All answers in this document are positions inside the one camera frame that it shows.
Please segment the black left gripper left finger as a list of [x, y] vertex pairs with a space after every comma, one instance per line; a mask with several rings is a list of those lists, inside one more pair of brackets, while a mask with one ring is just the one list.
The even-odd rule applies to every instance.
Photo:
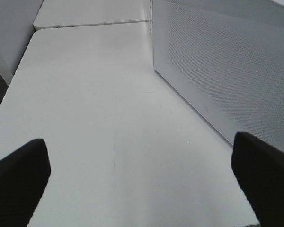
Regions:
[[44, 139], [34, 139], [0, 160], [0, 227], [26, 227], [51, 174]]

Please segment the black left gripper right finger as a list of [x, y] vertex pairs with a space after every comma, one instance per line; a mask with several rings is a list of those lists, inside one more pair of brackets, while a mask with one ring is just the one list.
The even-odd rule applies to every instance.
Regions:
[[237, 132], [231, 168], [262, 227], [284, 227], [284, 153]]

